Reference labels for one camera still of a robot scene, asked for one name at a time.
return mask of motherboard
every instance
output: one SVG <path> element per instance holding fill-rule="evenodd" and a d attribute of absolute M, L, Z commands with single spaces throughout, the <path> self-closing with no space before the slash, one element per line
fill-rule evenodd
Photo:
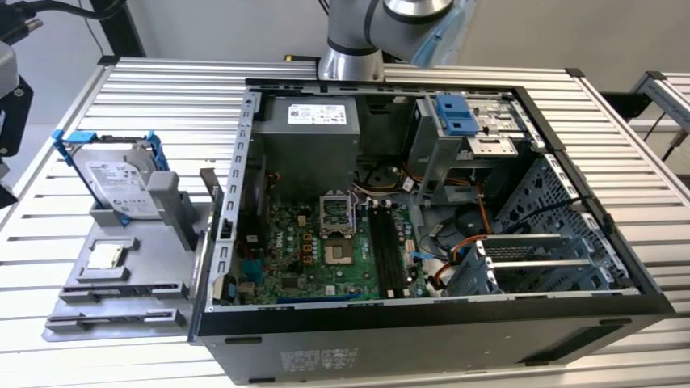
<path fill-rule="evenodd" d="M 330 225 L 346 224 L 344 205 L 331 204 L 326 214 L 336 213 Z M 299 302 L 338 302 L 386 298 L 382 272 L 378 267 L 380 249 L 372 241 L 370 208 L 352 206 L 352 234 L 323 234 L 323 204 L 274 205 L 268 222 L 268 249 L 263 268 L 263 284 L 256 285 L 251 304 Z M 412 262 L 408 252 L 416 246 L 412 224 L 404 205 L 392 205 L 390 219 L 404 283 L 403 297 L 426 296 L 420 264 Z"/>

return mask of wire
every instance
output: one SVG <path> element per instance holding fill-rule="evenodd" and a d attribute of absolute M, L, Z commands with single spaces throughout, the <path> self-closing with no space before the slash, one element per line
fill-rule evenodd
<path fill-rule="evenodd" d="M 36 12 L 44 11 L 60 11 L 80 16 L 87 19 L 105 20 L 115 16 L 117 11 L 125 5 L 127 0 L 113 0 L 108 8 L 100 12 L 88 11 L 84 8 L 72 6 L 64 2 L 56 2 L 55 0 L 39 0 L 37 2 L 28 2 L 29 8 Z"/>
<path fill-rule="evenodd" d="M 319 6 L 322 6 L 323 13 L 326 15 L 328 15 L 328 4 L 326 3 L 326 0 L 318 0 L 318 1 L 319 1 Z"/>
<path fill-rule="evenodd" d="M 579 197 L 572 198 L 570 200 L 562 200 L 562 201 L 556 202 L 552 205 L 544 206 L 543 208 L 539 208 L 539 209 L 534 210 L 530 214 L 527 214 L 524 217 L 522 217 L 518 222 L 515 222 L 511 226 L 508 226 L 504 230 L 502 230 L 502 232 L 499 234 L 512 234 L 512 233 L 515 233 L 515 231 L 519 228 L 524 228 L 524 223 L 526 223 L 524 220 L 527 220 L 528 218 L 534 217 L 536 214 L 547 212 L 548 210 L 554 210 L 554 209 L 562 208 L 563 206 L 571 205 L 575 202 L 578 202 L 579 200 L 583 200 L 586 198 L 589 198 L 589 196 L 579 196 Z"/>
<path fill-rule="evenodd" d="M 392 194 L 396 194 L 398 192 L 376 192 L 376 191 L 371 191 L 366 188 L 363 188 L 362 186 L 359 186 L 358 183 L 352 183 L 352 186 L 355 186 L 355 188 L 363 192 L 364 194 L 368 194 L 370 196 L 390 196 Z"/>
<path fill-rule="evenodd" d="M 654 125 L 651 126 L 651 128 L 649 129 L 649 132 L 647 134 L 645 135 L 645 141 L 647 141 L 649 139 L 649 135 L 651 135 L 651 132 L 654 131 L 654 129 L 657 128 L 657 125 L 659 125 L 659 122 L 661 122 L 661 119 L 663 119 L 666 116 L 666 112 L 663 112 L 659 116 L 659 118 L 657 119 L 657 122 L 654 123 Z"/>
<path fill-rule="evenodd" d="M 666 159 L 670 157 L 670 153 L 673 152 L 674 149 L 675 149 L 674 146 L 669 147 L 669 149 L 666 150 L 665 156 L 661 157 L 662 162 L 665 162 Z"/>
<path fill-rule="evenodd" d="M 458 262 L 458 250 L 464 247 L 467 244 L 470 243 L 474 243 L 475 241 L 478 240 L 482 240 L 486 238 L 486 234 L 479 234 L 476 236 L 472 236 L 470 238 L 466 238 L 454 248 L 452 248 L 452 259 L 446 263 L 443 264 L 443 267 L 439 268 L 439 270 L 436 271 L 435 275 L 434 275 L 434 280 L 435 280 L 435 283 L 438 285 L 440 285 L 440 275 L 443 274 L 443 272 L 450 268 L 452 267 L 454 265 L 458 265 L 459 262 Z"/>
<path fill-rule="evenodd" d="M 479 200 L 479 213 L 482 214 L 482 223 L 484 224 L 484 230 L 487 234 L 492 234 L 491 231 L 491 224 L 488 223 L 488 217 L 486 216 L 486 209 L 484 209 L 484 200 L 482 199 L 484 195 L 482 194 L 482 184 L 476 184 L 476 198 Z"/>
<path fill-rule="evenodd" d="M 84 4 L 81 4 L 81 0 L 79 0 L 79 6 L 81 8 L 84 7 Z M 84 18 L 84 23 L 87 24 L 88 33 L 91 34 L 91 37 L 93 38 L 93 42 L 96 42 L 96 45 L 99 47 L 100 56 L 104 57 L 105 56 L 104 46 L 100 45 L 99 39 L 96 39 L 96 34 L 93 34 L 93 30 L 91 28 L 91 24 L 89 24 L 87 18 Z"/>
<path fill-rule="evenodd" d="M 406 163 L 402 164 L 402 170 L 406 172 L 406 174 L 410 176 L 410 178 L 412 178 L 412 180 L 416 183 L 422 183 L 422 177 L 416 176 L 415 174 L 412 174 L 410 172 L 410 170 L 407 169 L 407 164 Z M 446 182 L 451 182 L 451 183 L 456 184 L 458 186 L 468 186 L 470 185 L 470 182 L 467 180 L 455 179 L 455 178 L 446 178 Z"/>

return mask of metal workbench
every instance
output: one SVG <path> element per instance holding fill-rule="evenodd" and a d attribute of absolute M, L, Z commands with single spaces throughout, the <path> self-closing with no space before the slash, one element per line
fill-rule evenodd
<path fill-rule="evenodd" d="M 645 93 L 681 127 L 662 157 L 666 160 L 673 149 L 681 146 L 690 134 L 690 74 L 649 71 L 631 92 Z"/>
<path fill-rule="evenodd" d="M 227 175 L 247 77 L 312 79 L 315 67 L 298 62 L 123 59 L 97 68 L 59 127 L 117 135 L 153 129 L 171 169 L 181 176 L 181 189 L 195 200 L 207 200 L 199 168 L 215 167 L 223 179 Z M 563 70 L 418 70 L 406 65 L 388 65 L 386 77 L 392 82 L 527 89 L 679 316 L 564 368 L 300 386 L 463 382 L 466 387 L 595 388 L 690 383 L 690 192 L 587 80 Z M 41 152 L 15 188 L 19 205 L 0 213 L 0 385 L 232 386 L 205 348 L 187 345 L 184 337 L 43 341 L 44 317 L 92 225 L 92 200 L 49 144 Z"/>

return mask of case label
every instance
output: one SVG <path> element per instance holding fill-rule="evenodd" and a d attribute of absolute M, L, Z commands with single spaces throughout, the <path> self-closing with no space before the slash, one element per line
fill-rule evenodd
<path fill-rule="evenodd" d="M 280 352 L 286 372 L 348 369 L 355 366 L 359 348 L 296 350 Z"/>

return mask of blue plastic clip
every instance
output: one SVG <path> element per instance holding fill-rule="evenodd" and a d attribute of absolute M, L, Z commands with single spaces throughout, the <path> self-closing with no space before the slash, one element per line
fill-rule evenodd
<path fill-rule="evenodd" d="M 446 125 L 448 135 L 474 136 L 479 132 L 479 124 L 470 112 L 467 100 L 460 95 L 436 95 L 435 110 Z"/>
<path fill-rule="evenodd" d="M 153 150 L 155 165 L 159 167 L 160 171 L 168 171 L 171 168 L 168 167 L 168 159 L 165 158 L 165 154 L 163 153 L 160 137 L 153 133 L 153 131 L 148 131 L 145 138 L 151 143 L 151 148 Z"/>
<path fill-rule="evenodd" d="M 84 183 L 84 186 L 87 186 L 87 190 L 91 193 L 91 196 L 93 197 L 93 200 L 96 201 L 96 209 L 105 209 L 103 202 L 96 197 L 96 193 L 93 192 L 93 189 L 88 185 L 87 179 L 84 178 L 84 175 L 83 175 L 81 171 L 79 170 L 79 167 L 75 164 L 75 159 L 72 158 L 72 155 L 71 155 L 69 151 L 64 147 L 63 136 L 64 136 L 64 130 L 63 129 L 55 129 L 53 130 L 53 135 L 52 135 L 52 138 L 53 138 L 53 148 L 57 150 L 59 154 L 63 156 L 64 163 L 67 163 L 67 166 L 69 166 L 69 167 L 72 167 L 75 169 L 76 175 L 79 176 L 79 179 Z"/>
<path fill-rule="evenodd" d="M 67 141 L 76 144 L 91 144 L 96 138 L 97 135 L 95 132 L 76 131 L 69 134 Z"/>

